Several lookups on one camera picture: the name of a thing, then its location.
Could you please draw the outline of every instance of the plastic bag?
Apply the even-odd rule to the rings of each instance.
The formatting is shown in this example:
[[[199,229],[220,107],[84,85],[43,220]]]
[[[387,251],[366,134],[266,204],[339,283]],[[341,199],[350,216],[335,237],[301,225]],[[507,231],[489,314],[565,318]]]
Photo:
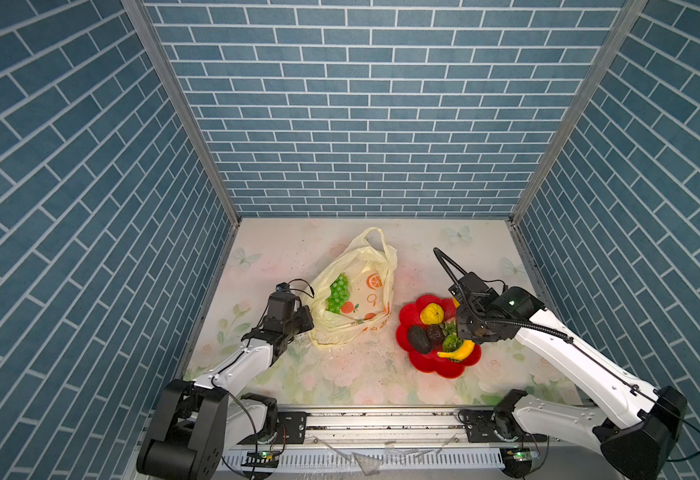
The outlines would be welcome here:
[[[379,232],[383,251],[368,243],[367,236],[372,231]],[[313,344],[338,346],[353,340],[364,330],[381,328],[390,316],[396,267],[397,252],[384,241],[382,230],[373,226],[355,237],[345,252],[310,282],[315,298],[301,296],[302,302],[310,306],[315,324],[309,332]],[[347,309],[342,309],[344,314],[326,310],[331,284],[340,274],[347,276],[351,293]]]

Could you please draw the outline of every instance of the red bowl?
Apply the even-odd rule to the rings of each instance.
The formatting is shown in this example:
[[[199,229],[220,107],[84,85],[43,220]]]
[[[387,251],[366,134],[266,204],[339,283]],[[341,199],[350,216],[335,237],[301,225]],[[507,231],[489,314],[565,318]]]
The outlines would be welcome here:
[[[408,352],[408,360],[411,361],[413,368],[424,373],[435,372],[446,379],[456,379],[464,373],[465,367],[478,363],[478,360],[480,360],[480,346],[475,345],[473,352],[461,362],[452,362],[451,360],[442,359],[438,356],[438,352],[442,351],[440,348],[433,349],[430,353],[422,355],[414,350],[408,342],[408,329],[414,325],[421,326],[422,328],[427,327],[419,319],[419,315],[422,310],[424,310],[424,307],[431,303],[437,303],[443,308],[444,320],[449,320],[457,314],[457,308],[453,305],[451,298],[422,295],[416,302],[408,303],[401,308],[401,312],[398,313],[398,320],[401,324],[397,327],[397,330],[395,330],[395,339],[398,345]]]

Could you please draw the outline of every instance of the side wall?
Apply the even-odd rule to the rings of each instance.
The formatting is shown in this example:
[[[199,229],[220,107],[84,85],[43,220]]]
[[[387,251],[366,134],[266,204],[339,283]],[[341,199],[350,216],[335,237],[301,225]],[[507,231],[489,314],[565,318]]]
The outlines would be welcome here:
[[[648,2],[521,229],[572,327],[700,424],[700,1]]]
[[[623,0],[146,3],[244,216],[506,217]]]
[[[124,473],[228,230],[120,2],[0,0],[0,478]]]

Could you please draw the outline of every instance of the green grapes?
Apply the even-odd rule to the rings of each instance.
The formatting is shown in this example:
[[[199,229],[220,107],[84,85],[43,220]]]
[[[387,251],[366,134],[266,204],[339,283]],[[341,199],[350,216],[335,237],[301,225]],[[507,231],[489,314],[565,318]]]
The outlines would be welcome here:
[[[350,299],[350,283],[347,275],[339,274],[334,283],[331,284],[331,294],[326,300],[326,310],[339,313],[342,306]]]

